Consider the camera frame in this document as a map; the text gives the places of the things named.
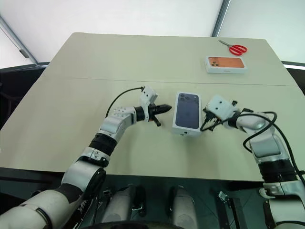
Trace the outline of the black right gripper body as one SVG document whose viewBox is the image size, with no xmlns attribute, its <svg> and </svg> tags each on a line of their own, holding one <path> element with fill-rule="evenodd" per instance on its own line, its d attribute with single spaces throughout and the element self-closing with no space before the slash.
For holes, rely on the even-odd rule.
<svg viewBox="0 0 305 229">
<path fill-rule="evenodd" d="M 214 128 L 218 125 L 221 125 L 222 121 L 215 114 L 210 111 L 205 111 L 205 117 L 203 120 L 203 130 L 213 131 Z"/>
</svg>

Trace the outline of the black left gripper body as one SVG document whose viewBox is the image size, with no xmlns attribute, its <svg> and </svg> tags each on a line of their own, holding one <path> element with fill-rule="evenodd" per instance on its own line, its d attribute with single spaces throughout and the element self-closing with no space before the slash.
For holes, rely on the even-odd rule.
<svg viewBox="0 0 305 229">
<path fill-rule="evenodd" d="M 149 122 L 153 121 L 153 116 L 156 116 L 156 106 L 155 104 L 150 104 L 148 107 Z"/>
</svg>

